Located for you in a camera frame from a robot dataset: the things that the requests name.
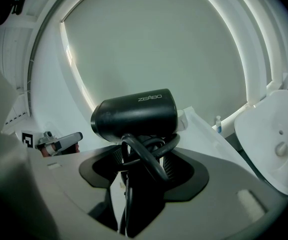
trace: white sink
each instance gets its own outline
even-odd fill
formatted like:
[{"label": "white sink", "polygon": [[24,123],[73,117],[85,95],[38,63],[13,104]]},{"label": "white sink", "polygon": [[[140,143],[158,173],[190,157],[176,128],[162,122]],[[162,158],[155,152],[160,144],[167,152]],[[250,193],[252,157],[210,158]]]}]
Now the white sink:
[{"label": "white sink", "polygon": [[[288,90],[275,91],[243,112],[235,120],[235,132],[259,172],[288,195]],[[277,154],[278,145],[284,149]]]}]

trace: black hair dryer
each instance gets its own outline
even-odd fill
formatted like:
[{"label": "black hair dryer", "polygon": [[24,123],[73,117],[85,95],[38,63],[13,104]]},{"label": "black hair dryer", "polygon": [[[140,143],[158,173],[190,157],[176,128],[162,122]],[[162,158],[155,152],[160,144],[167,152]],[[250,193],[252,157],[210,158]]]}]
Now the black hair dryer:
[{"label": "black hair dryer", "polygon": [[91,117],[93,131],[109,142],[124,134],[166,137],[177,131],[177,108],[169,89],[103,101]]}]

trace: bottle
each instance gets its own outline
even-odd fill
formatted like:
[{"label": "bottle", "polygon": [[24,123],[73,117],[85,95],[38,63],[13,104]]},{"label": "bottle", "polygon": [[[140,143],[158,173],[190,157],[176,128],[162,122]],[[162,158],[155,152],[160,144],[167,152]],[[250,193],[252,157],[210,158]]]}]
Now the bottle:
[{"label": "bottle", "polygon": [[220,134],[222,132],[222,122],[220,120],[220,116],[216,117],[216,131]]}]

